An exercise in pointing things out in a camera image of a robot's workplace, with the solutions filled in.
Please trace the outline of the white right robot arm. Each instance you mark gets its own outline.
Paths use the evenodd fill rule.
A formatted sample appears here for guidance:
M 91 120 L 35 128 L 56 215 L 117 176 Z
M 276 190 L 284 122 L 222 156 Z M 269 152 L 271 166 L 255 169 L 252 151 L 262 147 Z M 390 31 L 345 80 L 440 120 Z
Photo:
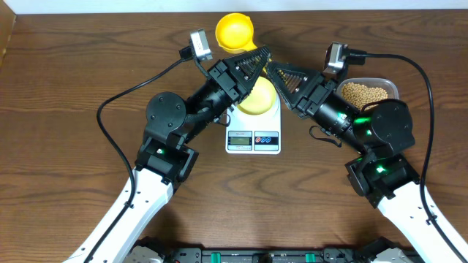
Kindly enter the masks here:
M 316 70 L 270 62 L 266 73 L 290 110 L 312 119 L 327 141 L 360 154 L 345 165 L 354 191 L 398 228 L 424 262 L 467 261 L 467 242 L 431 198 L 426 173 L 403 155 L 415 144 L 406 103 L 383 99 L 358 109 L 335 92 L 335 80 Z

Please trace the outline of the yellow measuring scoop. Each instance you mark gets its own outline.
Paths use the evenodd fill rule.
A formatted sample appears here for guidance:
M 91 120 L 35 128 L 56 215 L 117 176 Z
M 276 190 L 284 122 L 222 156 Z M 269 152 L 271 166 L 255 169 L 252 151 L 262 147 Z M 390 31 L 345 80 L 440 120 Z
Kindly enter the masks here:
M 254 43 L 254 26 L 249 16 L 234 12 L 223 16 L 216 25 L 218 46 L 231 54 L 257 49 Z

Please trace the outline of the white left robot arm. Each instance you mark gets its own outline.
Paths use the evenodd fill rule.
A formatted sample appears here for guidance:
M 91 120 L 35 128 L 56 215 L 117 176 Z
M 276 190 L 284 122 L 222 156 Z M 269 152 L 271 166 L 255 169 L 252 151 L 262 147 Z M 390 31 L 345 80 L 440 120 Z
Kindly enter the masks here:
M 197 151 L 188 147 L 210 123 L 250 93 L 271 58 L 268 47 L 217 61 L 202 72 L 203 86 L 183 99 L 173 92 L 154 96 L 135 163 L 125 162 L 129 180 L 103 219 L 68 262 L 122 262 L 151 219 L 188 177 Z

